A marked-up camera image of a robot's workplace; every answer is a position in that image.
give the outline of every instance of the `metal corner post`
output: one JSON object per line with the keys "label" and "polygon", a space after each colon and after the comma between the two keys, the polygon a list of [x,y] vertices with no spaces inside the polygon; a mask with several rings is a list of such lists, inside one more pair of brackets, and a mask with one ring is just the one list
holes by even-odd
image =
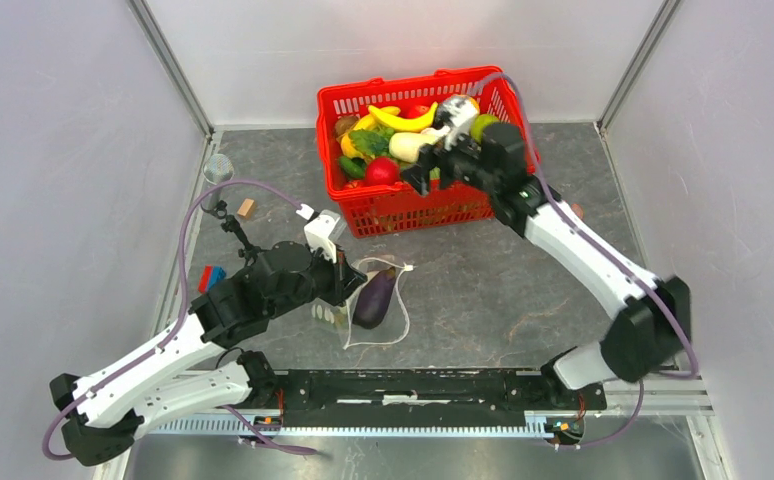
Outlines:
{"label": "metal corner post", "polygon": [[620,83],[617,85],[617,89],[614,90],[614,94],[611,95],[611,100],[608,102],[608,106],[605,107],[605,111],[602,112],[602,116],[599,117],[599,121],[596,122],[596,126],[600,132],[606,130],[613,122],[614,117],[620,110],[625,98],[631,91],[631,87],[634,82],[637,81],[637,77],[640,76],[640,72],[643,70],[646,62],[649,61],[649,57],[655,50],[655,46],[664,34],[664,31],[681,5],[682,0],[664,0],[661,7],[658,9],[658,13],[652,20],[652,24],[649,25],[649,29],[646,31],[643,40],[640,42],[640,46],[637,47],[637,51],[634,53],[634,57],[628,65],[623,77],[620,79]]}
{"label": "metal corner post", "polygon": [[148,6],[148,3],[146,0],[127,0],[127,3],[131,8],[131,11],[134,12],[134,16],[137,17],[137,22],[139,22],[140,26],[143,28],[143,31],[149,39],[149,43],[157,54],[157,57],[160,59],[160,63],[163,64],[163,68],[166,70],[169,78],[172,79],[175,88],[178,90],[178,93],[181,94],[181,98],[184,99],[184,103],[187,104],[187,108],[189,109],[193,120],[196,122],[196,125],[199,127],[199,130],[201,130],[206,137],[210,138],[214,132],[213,124],[210,123],[195,92],[193,92],[192,87],[190,87],[190,82],[187,81],[187,77],[184,75],[181,66],[175,59],[175,55],[172,53],[169,43],[166,42],[166,38],[163,36],[160,26],[154,19],[154,15]]}

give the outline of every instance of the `red basket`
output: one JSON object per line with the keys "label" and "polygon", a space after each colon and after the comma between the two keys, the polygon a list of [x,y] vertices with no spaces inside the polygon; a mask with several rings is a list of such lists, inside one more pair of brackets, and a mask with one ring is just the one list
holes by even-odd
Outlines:
{"label": "red basket", "polygon": [[[345,115],[366,115],[368,105],[395,105],[404,111],[413,105],[442,102],[453,94],[466,93],[482,78],[501,71],[493,66],[437,70],[425,77],[391,81],[373,78],[368,82],[326,87],[319,91],[316,96],[319,103],[316,140],[325,168],[325,186],[328,196],[340,205],[354,236],[360,238],[469,222],[492,217],[493,211],[487,195],[458,183],[439,190],[438,182],[434,181],[432,191],[426,197],[419,196],[406,183],[344,190],[346,177],[337,162],[342,151],[334,138],[337,119]],[[475,99],[482,113],[492,113],[504,122],[519,125],[525,137],[526,126],[519,115],[519,103],[504,80],[490,82]],[[533,172],[531,161],[526,159],[526,162],[529,172]]]}

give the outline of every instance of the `red and blue object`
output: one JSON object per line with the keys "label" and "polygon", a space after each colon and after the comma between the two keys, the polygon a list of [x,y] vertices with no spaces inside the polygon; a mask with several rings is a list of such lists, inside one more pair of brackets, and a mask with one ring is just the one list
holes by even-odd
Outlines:
{"label": "red and blue object", "polygon": [[199,281],[199,293],[207,293],[210,287],[225,278],[225,276],[225,270],[222,270],[222,267],[206,265],[202,273],[202,279]]}

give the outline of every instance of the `purple eggplant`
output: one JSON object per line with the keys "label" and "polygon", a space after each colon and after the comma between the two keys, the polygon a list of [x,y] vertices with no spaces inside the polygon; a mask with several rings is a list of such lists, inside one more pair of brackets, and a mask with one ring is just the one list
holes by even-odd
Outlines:
{"label": "purple eggplant", "polygon": [[372,280],[364,285],[355,304],[352,324],[371,330],[384,321],[390,300],[393,298],[393,287],[396,285],[396,268],[378,272]]}

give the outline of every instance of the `tomato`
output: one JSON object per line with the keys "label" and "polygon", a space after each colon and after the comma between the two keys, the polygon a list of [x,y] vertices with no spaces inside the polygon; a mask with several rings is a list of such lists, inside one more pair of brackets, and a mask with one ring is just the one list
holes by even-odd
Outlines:
{"label": "tomato", "polygon": [[425,115],[428,113],[428,110],[431,107],[428,105],[414,105],[410,109],[408,109],[408,113],[405,114],[405,118],[417,118]]}

